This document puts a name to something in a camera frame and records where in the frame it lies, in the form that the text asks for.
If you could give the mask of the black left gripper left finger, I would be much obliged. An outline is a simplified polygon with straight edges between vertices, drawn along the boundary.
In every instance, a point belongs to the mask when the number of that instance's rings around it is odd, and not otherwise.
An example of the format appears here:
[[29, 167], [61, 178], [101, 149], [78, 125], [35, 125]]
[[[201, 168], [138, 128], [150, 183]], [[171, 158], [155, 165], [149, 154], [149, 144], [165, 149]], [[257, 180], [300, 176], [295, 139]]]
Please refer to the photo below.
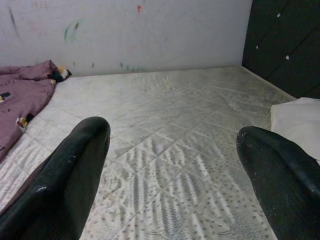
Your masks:
[[110, 145], [100, 116], [79, 122], [0, 211], [0, 240], [79, 240]]

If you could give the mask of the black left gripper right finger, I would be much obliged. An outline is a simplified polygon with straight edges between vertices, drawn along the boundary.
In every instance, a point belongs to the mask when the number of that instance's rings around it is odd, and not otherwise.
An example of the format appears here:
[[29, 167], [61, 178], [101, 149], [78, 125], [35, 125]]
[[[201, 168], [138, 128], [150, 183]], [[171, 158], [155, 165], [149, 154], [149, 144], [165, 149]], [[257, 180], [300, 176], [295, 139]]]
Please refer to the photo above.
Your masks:
[[320, 165], [296, 143], [246, 126], [239, 160], [277, 240], [320, 240]]

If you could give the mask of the white pillow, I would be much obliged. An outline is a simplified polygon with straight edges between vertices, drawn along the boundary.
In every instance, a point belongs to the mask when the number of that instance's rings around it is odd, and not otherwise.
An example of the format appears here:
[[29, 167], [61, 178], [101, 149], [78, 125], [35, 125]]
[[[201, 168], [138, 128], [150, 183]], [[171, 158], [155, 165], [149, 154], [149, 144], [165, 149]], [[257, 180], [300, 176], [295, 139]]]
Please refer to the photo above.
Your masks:
[[320, 99], [301, 97], [274, 104], [271, 131], [299, 145], [320, 165]]

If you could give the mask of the mauve cartoon print blanket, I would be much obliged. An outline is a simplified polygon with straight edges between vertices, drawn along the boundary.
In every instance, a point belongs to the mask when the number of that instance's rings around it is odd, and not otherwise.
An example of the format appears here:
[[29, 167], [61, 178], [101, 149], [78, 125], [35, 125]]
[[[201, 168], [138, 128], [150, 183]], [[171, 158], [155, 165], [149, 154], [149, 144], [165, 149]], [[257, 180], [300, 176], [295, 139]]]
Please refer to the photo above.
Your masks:
[[0, 163], [30, 121], [52, 98], [71, 71], [47, 60], [31, 66], [0, 67]]

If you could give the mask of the white patterned mattress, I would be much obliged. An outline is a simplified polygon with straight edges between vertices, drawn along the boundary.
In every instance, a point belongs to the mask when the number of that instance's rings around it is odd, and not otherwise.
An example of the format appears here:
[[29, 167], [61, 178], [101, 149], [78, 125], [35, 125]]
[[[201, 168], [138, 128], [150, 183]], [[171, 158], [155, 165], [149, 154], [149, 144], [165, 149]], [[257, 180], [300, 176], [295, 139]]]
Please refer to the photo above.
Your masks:
[[79, 240], [278, 240], [237, 135], [273, 132], [271, 107], [296, 99], [241, 67], [70, 76], [0, 163], [0, 211], [78, 123], [102, 117], [109, 149]]

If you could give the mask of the black tufted headboard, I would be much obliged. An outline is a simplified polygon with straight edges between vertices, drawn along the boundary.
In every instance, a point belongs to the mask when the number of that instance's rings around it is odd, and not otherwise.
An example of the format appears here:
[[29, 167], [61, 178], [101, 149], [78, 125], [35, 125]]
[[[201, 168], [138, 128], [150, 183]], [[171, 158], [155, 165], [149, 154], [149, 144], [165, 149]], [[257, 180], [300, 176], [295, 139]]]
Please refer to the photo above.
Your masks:
[[293, 97], [320, 99], [320, 0], [252, 0], [242, 65]]

